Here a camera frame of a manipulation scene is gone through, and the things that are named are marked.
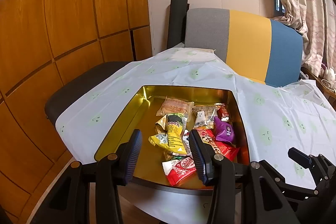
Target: qr code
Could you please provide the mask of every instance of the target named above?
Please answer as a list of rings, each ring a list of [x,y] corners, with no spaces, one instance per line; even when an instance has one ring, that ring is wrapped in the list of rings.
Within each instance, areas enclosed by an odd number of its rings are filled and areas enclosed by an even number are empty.
[[[167,134],[158,134],[156,137],[160,140],[160,143],[168,143]]]

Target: floral curtain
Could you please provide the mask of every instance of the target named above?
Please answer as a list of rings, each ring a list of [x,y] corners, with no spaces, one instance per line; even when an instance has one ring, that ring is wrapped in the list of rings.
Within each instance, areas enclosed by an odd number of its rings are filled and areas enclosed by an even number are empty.
[[[281,0],[285,15],[275,20],[303,37],[302,65],[318,76],[322,60],[336,68],[335,12],[333,0]]]

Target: red candy wrapper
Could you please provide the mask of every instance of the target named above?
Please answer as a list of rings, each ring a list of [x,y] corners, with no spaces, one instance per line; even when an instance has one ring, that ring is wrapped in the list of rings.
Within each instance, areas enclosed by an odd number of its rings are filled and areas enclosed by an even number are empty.
[[[171,186],[196,172],[194,160],[190,157],[163,162],[162,167]]]
[[[229,113],[226,109],[225,104],[217,105],[219,107],[219,110],[217,110],[217,116],[222,122],[228,122],[230,117]]]
[[[216,154],[222,154],[221,150],[217,147],[217,145],[215,144],[215,142],[213,141],[213,139],[208,134],[209,131],[212,134],[212,131],[210,129],[196,129],[196,130],[198,132],[198,135],[201,137],[202,142],[211,145],[213,151]]]
[[[235,159],[238,151],[239,151],[239,147],[237,147],[237,148],[232,147],[232,146],[230,146],[226,143],[216,141],[216,137],[214,136],[214,134],[212,133],[212,131],[210,129],[207,129],[206,132],[209,135],[209,137],[214,141],[215,145],[220,149],[223,156],[225,156],[229,160],[233,161]]]

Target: window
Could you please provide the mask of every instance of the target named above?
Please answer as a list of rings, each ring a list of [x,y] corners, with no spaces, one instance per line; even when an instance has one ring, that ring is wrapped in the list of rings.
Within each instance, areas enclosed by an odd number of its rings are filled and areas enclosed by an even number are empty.
[[[274,0],[274,16],[283,16],[285,14],[285,7],[281,0]]]

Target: white teapot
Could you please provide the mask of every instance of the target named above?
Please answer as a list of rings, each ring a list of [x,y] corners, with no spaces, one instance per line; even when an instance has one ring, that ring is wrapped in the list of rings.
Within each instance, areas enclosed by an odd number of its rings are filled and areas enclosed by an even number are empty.
[[[335,82],[335,72],[334,72],[334,67],[331,67],[330,69],[326,69],[324,72],[324,77],[325,80],[329,81],[332,85]]]

